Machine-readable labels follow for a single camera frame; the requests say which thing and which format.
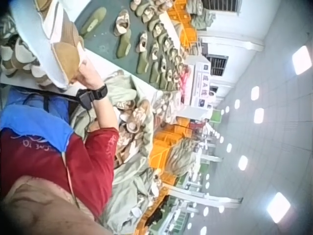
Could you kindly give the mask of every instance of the ceiling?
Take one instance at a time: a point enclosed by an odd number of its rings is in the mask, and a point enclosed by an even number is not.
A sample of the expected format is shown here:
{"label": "ceiling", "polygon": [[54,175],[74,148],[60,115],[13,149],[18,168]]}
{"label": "ceiling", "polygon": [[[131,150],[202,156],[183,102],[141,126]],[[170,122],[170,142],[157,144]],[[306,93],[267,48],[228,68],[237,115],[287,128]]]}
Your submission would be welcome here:
{"label": "ceiling", "polygon": [[[215,155],[224,160],[210,165],[210,188],[202,191],[244,197],[241,206],[225,209],[222,214],[210,208],[207,217],[202,214],[204,208],[197,206],[200,214],[189,219],[192,227],[185,235],[199,235],[203,226],[208,235],[312,234],[308,228],[313,221],[313,69],[296,75],[292,64],[292,55],[308,40],[313,46],[308,37],[313,36],[313,7],[308,2],[281,1],[264,51],[254,56],[236,87],[218,106],[230,107],[216,127],[224,142],[217,143]],[[260,87],[256,101],[250,97],[254,86]],[[240,100],[237,110],[236,99]],[[265,112],[261,124],[253,122],[257,108]],[[232,150],[227,153],[229,143]],[[248,158],[245,171],[238,168],[242,155]],[[279,224],[266,210],[277,192],[291,204]]]}
{"label": "ceiling", "polygon": [[[236,35],[237,38],[253,38],[263,41],[281,0],[243,0],[239,16],[236,14],[217,13],[216,20],[207,31],[222,32]],[[199,32],[205,43],[205,32]],[[222,77],[214,79],[236,83],[247,69],[256,54],[254,50],[242,47],[209,44],[208,53],[229,56],[225,72]],[[217,96],[225,97],[230,88],[219,87]]]}

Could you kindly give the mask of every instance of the strap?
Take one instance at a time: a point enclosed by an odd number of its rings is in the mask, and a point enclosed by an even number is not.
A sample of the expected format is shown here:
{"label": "strap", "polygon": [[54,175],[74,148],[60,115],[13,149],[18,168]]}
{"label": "strap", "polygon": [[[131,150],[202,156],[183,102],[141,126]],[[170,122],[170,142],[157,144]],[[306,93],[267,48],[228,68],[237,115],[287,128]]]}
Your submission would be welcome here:
{"label": "strap", "polygon": [[73,186],[72,186],[72,180],[71,180],[71,177],[70,177],[70,174],[69,174],[69,170],[68,170],[68,167],[67,167],[67,163],[66,163],[65,152],[61,152],[61,156],[62,156],[63,164],[64,164],[65,169],[67,171],[67,181],[68,181],[68,186],[69,186],[70,192],[72,194],[73,200],[74,200],[77,208],[80,209],[80,206],[79,206],[78,201],[76,199],[76,196],[74,194],[74,190],[73,190]]}

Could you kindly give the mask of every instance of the person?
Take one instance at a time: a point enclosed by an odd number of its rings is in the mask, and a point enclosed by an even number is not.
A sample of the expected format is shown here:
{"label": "person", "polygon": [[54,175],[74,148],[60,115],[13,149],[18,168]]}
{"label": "person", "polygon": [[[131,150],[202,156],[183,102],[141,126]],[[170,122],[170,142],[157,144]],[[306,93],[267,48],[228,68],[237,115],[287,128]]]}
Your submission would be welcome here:
{"label": "person", "polygon": [[[76,79],[90,90],[104,86],[88,59]],[[0,194],[25,234],[111,234],[96,221],[112,193],[118,121],[107,97],[92,104],[98,128],[84,144],[65,99],[11,89],[0,120]]]}

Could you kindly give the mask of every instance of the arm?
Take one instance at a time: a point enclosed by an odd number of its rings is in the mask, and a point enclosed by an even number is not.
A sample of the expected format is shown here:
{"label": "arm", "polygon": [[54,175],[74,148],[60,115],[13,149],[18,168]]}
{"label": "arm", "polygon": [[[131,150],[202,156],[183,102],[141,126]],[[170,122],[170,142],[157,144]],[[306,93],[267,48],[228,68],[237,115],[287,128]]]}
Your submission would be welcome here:
{"label": "arm", "polygon": [[[99,73],[89,59],[85,60],[80,66],[77,80],[90,90],[98,90],[104,85]],[[100,128],[113,127],[118,130],[117,118],[113,106],[107,97],[95,100],[93,106]]]}

